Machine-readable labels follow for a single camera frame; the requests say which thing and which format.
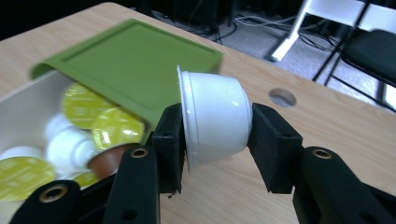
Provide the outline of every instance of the round hole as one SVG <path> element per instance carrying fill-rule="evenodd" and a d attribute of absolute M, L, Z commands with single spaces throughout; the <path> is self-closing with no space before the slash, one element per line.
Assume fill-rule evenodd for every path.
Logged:
<path fill-rule="evenodd" d="M 328 160 L 328 159 L 331 159 L 331 158 L 332 158 L 332 154 L 330 154 L 328 151 L 323 150 L 323 149 L 315 149 L 312 153 L 313 153 L 316 157 L 319 157 L 319 158 L 321 158 L 321 159 Z"/>
<path fill-rule="evenodd" d="M 284 89 L 273 89 L 270 91 L 271 100 L 282 107 L 292 107 L 297 103 L 296 97 L 290 91 Z"/>
<path fill-rule="evenodd" d="M 122 219 L 124 221 L 131 221 L 131 220 L 134 220 L 135 218 L 137 218 L 137 215 L 138 215 L 138 213 L 134 209 L 125 210 L 122 213 Z"/>
<path fill-rule="evenodd" d="M 67 192 L 67 186 L 59 184 L 46 189 L 40 194 L 39 200 L 42 203 L 52 203 L 61 199 Z"/>
<path fill-rule="evenodd" d="M 137 148 L 131 152 L 133 158 L 142 158 L 149 154 L 145 148 Z"/>
<path fill-rule="evenodd" d="M 368 212 L 359 212 L 359 216 L 366 223 L 376 223 L 375 217 Z"/>

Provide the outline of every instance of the wooden table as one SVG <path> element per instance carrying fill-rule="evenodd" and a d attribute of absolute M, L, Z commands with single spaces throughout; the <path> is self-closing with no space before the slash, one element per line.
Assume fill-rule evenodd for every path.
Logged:
<path fill-rule="evenodd" d="M 361 181 L 396 195 L 394 114 L 115 4 L 92 7 L 0 42 L 0 96 L 28 83 L 34 64 L 130 18 L 220 50 L 220 73 L 237 77 L 250 102 L 275 108 L 304 137 L 305 147 L 335 151 Z M 269 92 L 277 88 L 294 94 L 296 106 L 274 104 Z M 266 192 L 248 150 L 202 166 L 193 175 L 184 172 L 182 186 L 172 199 L 162 195 L 162 223 L 298 223 L 291 195 Z M 18 205 L 0 204 L 2 223 Z"/>

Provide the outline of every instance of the yellow coffee capsule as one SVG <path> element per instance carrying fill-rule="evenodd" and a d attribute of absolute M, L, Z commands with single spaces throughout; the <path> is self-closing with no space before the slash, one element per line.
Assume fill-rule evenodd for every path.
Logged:
<path fill-rule="evenodd" d="M 55 179 L 53 166 L 39 158 L 11 157 L 0 161 L 0 201 L 26 199 Z"/>
<path fill-rule="evenodd" d="M 99 181 L 96 175 L 91 171 L 81 173 L 74 177 L 73 180 L 76 181 L 81 188 L 86 188 Z"/>
<path fill-rule="evenodd" d="M 144 121 L 122 108 L 111 108 L 102 112 L 92 128 L 93 141 L 100 149 L 140 143 L 144 134 Z"/>
<path fill-rule="evenodd" d="M 62 101 L 66 118 L 82 129 L 90 129 L 100 113 L 113 107 L 114 103 L 79 83 L 65 91 Z"/>

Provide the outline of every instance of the black chair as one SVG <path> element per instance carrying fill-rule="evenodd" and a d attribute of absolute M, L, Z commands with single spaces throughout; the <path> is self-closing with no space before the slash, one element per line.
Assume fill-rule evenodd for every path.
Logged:
<path fill-rule="evenodd" d="M 334 78 L 354 91 L 357 91 L 365 97 L 370 98 L 377 104 L 382 105 L 393 112 L 396 112 L 395 108 L 383 100 L 383 90 L 385 84 L 396 87 L 396 34 L 379 29 L 374 29 L 368 32 L 360 29 L 361 22 L 364 19 L 371 2 L 372 0 L 369 0 L 365 3 L 355 25 L 352 27 L 351 32 L 349 32 L 340 41 L 335 50 L 332 52 L 326 62 L 320 67 L 312 80 L 317 81 L 334 55 L 338 52 L 338 57 L 336 58 L 332 70 L 327 76 L 324 85 L 327 86 L 330 79 Z M 361 70 L 367 75 L 378 79 L 379 87 L 376 97 L 369 95 L 363 90 L 359 90 L 334 74 L 334 71 L 341 60 Z"/>

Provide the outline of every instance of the green plastic lid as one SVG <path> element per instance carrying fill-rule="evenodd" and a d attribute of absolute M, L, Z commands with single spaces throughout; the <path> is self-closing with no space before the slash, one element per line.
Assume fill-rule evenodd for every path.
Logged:
<path fill-rule="evenodd" d="M 56 69 L 145 119 L 155 130 L 163 110 L 180 103 L 177 66 L 217 72 L 221 53 L 137 20 L 128 20 L 35 67 Z"/>

